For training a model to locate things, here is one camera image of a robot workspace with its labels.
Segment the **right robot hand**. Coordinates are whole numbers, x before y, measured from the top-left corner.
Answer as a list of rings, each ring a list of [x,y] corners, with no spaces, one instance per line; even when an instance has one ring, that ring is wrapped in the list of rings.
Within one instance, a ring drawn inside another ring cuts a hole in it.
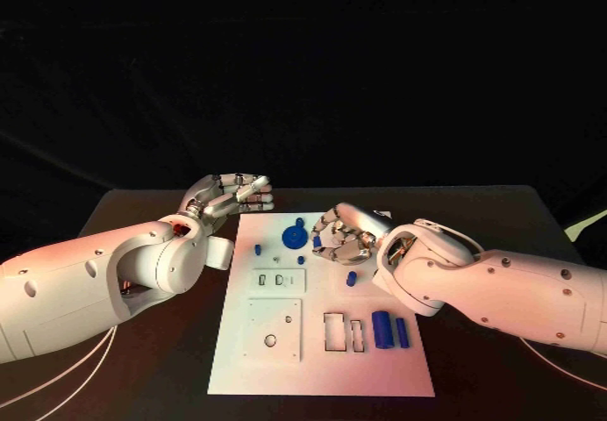
[[[395,223],[384,214],[338,203],[320,216],[309,236],[312,254],[343,266],[353,266],[373,257]]]

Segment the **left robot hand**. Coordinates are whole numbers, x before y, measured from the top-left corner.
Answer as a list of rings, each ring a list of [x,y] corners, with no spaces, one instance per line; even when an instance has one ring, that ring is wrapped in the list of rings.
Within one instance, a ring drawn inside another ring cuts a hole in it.
[[[272,208],[269,177],[230,173],[206,175],[196,181],[181,198],[177,213],[197,220],[204,233],[211,234],[229,215]]]

